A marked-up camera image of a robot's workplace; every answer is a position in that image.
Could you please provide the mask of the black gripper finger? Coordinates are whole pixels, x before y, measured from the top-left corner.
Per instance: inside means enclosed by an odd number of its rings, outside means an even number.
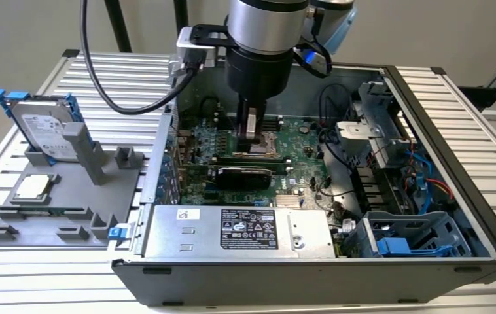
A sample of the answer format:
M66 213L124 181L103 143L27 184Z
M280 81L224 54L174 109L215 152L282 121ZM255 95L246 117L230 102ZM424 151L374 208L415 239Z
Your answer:
M236 112L236 150L240 152L248 152L251 145L260 143L266 109L266 101L239 101Z

